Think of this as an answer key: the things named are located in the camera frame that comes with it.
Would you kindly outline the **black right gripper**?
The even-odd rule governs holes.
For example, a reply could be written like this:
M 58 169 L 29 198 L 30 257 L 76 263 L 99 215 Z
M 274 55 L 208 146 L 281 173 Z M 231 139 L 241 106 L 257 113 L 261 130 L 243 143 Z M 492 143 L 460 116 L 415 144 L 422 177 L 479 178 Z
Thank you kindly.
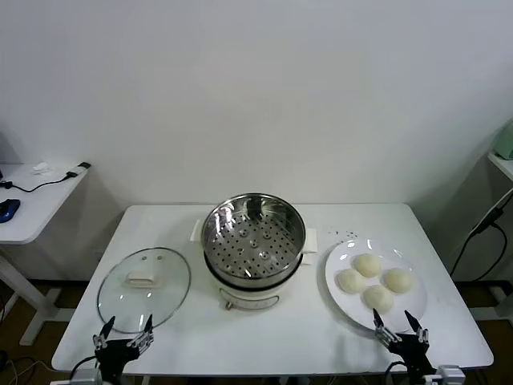
M 404 313 L 415 334 L 395 334 L 385 326 L 380 314 L 373 308 L 375 336 L 383 346 L 388 346 L 390 353 L 402 358 L 408 375 L 432 375 L 435 369 L 426 357 L 430 346 L 429 331 L 422 328 L 420 322 L 408 310 Z

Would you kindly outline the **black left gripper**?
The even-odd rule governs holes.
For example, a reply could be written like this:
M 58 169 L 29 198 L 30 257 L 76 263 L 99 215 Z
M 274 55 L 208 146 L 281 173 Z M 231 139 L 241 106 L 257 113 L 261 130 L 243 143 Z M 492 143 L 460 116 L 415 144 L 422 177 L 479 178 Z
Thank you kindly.
M 95 350 L 95 357 L 99 362 L 102 379 L 121 379 L 125 366 L 137 360 L 140 353 L 145 352 L 154 341 L 153 317 L 150 314 L 144 329 L 132 340 L 107 341 L 115 316 L 105 323 L 99 334 L 93 335 L 93 344 L 99 349 Z

